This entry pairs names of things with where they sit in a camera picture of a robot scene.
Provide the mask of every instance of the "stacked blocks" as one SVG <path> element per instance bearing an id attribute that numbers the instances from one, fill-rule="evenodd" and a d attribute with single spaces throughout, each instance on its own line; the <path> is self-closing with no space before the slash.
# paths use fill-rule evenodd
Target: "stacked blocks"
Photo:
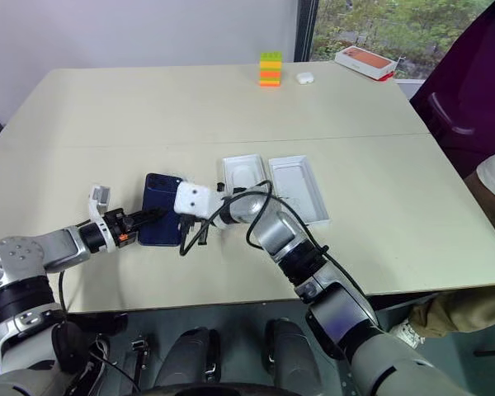
<path id="1" fill-rule="evenodd" d="M 281 84 L 282 53 L 261 53 L 261 87 L 279 87 Z"/>

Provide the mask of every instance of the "orange block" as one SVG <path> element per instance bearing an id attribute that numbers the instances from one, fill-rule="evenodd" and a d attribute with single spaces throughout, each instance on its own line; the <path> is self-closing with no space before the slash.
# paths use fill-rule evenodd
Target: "orange block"
<path id="1" fill-rule="evenodd" d="M 261 87 L 279 87 L 281 82 L 280 81 L 271 81 L 271 80 L 261 80 L 260 84 L 261 84 Z"/>
<path id="2" fill-rule="evenodd" d="M 261 78 L 281 78 L 281 72 L 261 72 Z"/>

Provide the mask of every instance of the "chair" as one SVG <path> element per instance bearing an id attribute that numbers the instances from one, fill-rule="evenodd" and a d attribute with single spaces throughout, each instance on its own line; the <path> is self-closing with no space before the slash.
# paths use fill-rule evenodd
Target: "chair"
<path id="1" fill-rule="evenodd" d="M 495 154 L 495 2 L 453 44 L 411 104 L 461 177 Z"/>

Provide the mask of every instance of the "person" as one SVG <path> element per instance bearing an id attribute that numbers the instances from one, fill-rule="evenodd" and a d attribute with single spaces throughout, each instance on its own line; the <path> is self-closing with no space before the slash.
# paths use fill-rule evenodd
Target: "person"
<path id="1" fill-rule="evenodd" d="M 465 184 L 495 228 L 495 155 L 480 163 Z M 414 305 L 390 333 L 413 348 L 426 337 L 451 332 L 475 332 L 495 324 L 495 286 L 440 293 L 425 304 Z"/>

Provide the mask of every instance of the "foliage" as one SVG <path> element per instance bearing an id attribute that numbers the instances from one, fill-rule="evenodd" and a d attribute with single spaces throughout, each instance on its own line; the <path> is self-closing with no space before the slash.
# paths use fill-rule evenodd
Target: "foliage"
<path id="1" fill-rule="evenodd" d="M 358 45 L 397 60 L 397 78 L 426 78 L 491 0 L 320 0 L 311 60 Z"/>

